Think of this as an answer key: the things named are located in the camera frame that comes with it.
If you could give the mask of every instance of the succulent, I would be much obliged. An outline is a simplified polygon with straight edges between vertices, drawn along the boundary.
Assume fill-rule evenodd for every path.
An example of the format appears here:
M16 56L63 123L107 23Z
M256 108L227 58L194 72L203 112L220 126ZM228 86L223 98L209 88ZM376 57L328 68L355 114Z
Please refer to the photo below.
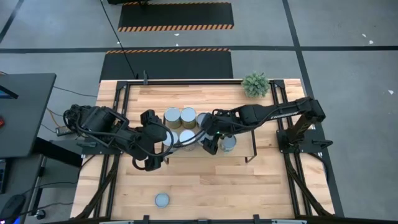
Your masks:
M242 86L247 97L265 97L270 87L267 77L257 72L246 76L242 81Z

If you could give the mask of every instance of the can lid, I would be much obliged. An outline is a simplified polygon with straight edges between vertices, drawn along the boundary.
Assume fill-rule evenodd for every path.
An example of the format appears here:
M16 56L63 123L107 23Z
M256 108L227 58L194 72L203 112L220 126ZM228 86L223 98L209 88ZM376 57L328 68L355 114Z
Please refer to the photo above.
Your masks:
M169 204L169 196L166 193L160 193L155 197L155 204L159 208L165 208Z
M198 124L201 126L201 123L203 122L203 118L205 118L205 116L206 116L206 113L200 113L199 115L198 115L198 118L197 118L197 121L198 121Z
M164 117L167 121L176 121L180 118L180 109L178 108L169 108L164 113Z
M195 133L191 130L184 130L180 133L180 142L186 141L192 137L194 137ZM182 143L183 145L190 144L191 142L195 141L195 138L193 138L191 141Z
M172 131L172 134L173 134L173 141L174 141L173 144L175 144L178 142L178 134L175 131ZM170 146L172 143L172 138L168 131L166 132L166 135L167 135L167 139L163 141L163 144L165 146Z
M229 137L224 138L223 141L222 141L222 145L224 147L227 147L227 148L235 147L235 145L236 145L236 137L235 136L231 136L230 138Z
M181 111L181 119L183 121L187 121L187 122L193 121L193 120L195 120L196 116L197 116L197 113L193 108L184 108Z

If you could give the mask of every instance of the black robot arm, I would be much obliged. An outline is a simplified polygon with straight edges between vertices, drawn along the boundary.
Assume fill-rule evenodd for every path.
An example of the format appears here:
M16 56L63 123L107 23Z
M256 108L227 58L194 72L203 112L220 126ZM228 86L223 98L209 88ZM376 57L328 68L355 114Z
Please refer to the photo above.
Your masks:
M262 126L266 121L300 114L296 124L285 130L289 144L298 144L312 124L320 123L326 118L318 100L305 97L272 106L244 105L231 110L215 109L203 119L203 130L214 136L213 140L205 139L203 147L215 155L218 150L217 140L222 136L245 133Z
M140 170L158 169L163 157L171 149L169 147L161 154L155 153L154 144L165 140L166 132L171 131L153 110L141 114L142 126L136 128L130 128L126 117L104 106L72 105L64 112L63 119L65 125L80 136L90 137L105 147L128 153L133 157L133 166ZM145 160L145 167L138 167L136 160Z

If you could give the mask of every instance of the black panel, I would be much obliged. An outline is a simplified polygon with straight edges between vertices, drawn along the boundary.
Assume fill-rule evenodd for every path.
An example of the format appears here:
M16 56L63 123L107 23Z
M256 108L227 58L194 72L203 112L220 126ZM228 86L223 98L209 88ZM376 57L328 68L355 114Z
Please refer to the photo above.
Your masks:
M125 5L119 27L232 24L230 3Z
M233 78L231 53L166 52L126 54L139 79ZM134 79L124 54L106 54L101 80Z

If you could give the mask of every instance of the black mat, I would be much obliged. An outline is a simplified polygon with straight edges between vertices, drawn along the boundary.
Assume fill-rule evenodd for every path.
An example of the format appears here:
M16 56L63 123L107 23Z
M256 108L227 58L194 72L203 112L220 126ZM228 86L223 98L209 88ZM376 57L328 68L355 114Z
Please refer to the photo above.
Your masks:
M144 70L150 79L233 78L228 49L127 50L126 55L140 79ZM134 79L123 52L107 52L101 80L123 79Z
M232 29L231 3L159 3L140 6L125 3L120 15L120 32Z

